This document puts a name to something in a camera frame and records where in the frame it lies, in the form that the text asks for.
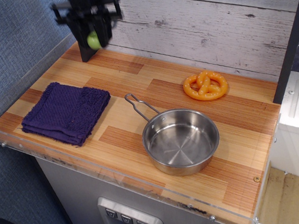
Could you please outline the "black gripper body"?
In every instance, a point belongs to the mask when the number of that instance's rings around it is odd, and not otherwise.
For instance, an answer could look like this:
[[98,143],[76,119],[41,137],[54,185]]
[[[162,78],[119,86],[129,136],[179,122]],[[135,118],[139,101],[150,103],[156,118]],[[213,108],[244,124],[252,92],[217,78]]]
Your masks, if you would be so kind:
[[101,17],[121,20],[119,0],[66,0],[50,6],[59,25],[92,22]]

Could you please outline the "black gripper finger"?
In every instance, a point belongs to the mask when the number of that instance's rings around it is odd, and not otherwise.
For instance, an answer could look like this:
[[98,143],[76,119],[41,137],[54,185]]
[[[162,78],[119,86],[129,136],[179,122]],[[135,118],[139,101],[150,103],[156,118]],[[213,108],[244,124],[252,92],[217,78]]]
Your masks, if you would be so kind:
[[89,44],[87,43],[88,34],[90,29],[88,24],[83,24],[78,19],[67,19],[67,25],[70,28],[73,36],[76,38],[78,44],[84,49],[89,49]]
[[109,16],[95,16],[93,24],[101,46],[107,46],[112,38],[111,18]]

